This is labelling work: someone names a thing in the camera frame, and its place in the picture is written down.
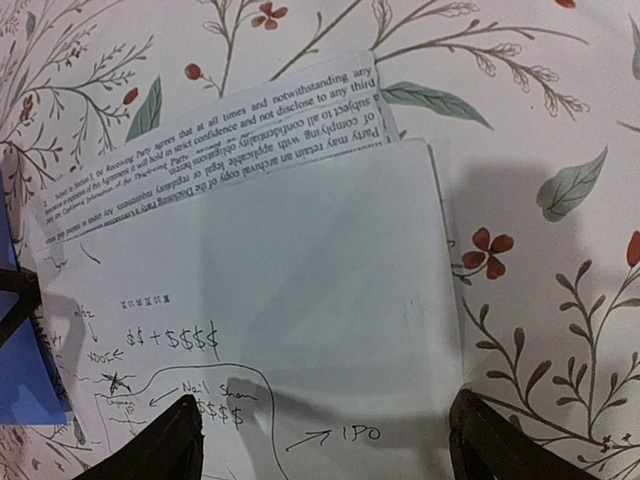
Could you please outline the blue ring binder folder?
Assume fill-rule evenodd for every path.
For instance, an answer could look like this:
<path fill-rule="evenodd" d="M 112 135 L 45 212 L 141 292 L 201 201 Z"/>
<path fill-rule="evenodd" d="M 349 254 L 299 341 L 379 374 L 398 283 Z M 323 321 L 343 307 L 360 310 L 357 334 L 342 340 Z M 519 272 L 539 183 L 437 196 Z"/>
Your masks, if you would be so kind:
<path fill-rule="evenodd" d="M 7 207 L 1 206 L 1 423 L 57 425 L 67 422 L 68 407 L 53 382 L 34 332 L 35 295 L 19 279 Z"/>

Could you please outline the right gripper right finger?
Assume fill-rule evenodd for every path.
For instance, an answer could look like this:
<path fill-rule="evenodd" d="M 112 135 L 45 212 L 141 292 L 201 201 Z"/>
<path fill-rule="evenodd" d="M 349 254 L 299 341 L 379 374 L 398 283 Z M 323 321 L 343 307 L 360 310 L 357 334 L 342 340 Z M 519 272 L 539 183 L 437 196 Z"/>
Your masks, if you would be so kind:
<path fill-rule="evenodd" d="M 588 480 L 593 476 L 535 444 L 479 395 L 460 390 L 449 411 L 456 479 Z"/>

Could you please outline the printed text paper sheet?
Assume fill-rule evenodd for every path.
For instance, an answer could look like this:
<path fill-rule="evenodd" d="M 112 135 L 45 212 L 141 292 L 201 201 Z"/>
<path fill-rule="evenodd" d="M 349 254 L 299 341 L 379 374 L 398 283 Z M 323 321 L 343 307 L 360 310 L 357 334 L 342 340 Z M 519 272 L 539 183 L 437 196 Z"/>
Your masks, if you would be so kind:
<path fill-rule="evenodd" d="M 39 250 L 289 166 L 397 140 L 374 56 L 348 54 L 205 105 L 44 190 Z"/>

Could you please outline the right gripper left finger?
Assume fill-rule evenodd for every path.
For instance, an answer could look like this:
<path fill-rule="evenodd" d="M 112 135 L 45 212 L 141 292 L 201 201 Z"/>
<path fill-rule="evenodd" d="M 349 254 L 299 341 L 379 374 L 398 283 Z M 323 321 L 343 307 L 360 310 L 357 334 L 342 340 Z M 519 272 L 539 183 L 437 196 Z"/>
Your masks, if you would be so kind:
<path fill-rule="evenodd" d="M 196 399 L 181 396 L 116 453 L 78 480 L 199 480 L 204 464 L 203 420 Z"/>

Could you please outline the floral patterned tablecloth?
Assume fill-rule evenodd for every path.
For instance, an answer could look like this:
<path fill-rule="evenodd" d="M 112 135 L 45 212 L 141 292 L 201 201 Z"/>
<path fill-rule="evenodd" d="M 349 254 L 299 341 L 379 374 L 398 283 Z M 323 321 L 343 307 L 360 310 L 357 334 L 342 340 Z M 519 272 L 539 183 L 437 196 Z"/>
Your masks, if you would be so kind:
<path fill-rule="evenodd" d="M 397 140 L 434 152 L 461 381 L 591 479 L 639 475 L 635 1 L 5 1 L 1 206 L 21 262 L 67 174 L 205 105 L 369 51 Z M 5 479 L 70 479 L 82 433 L 1 424 Z"/>

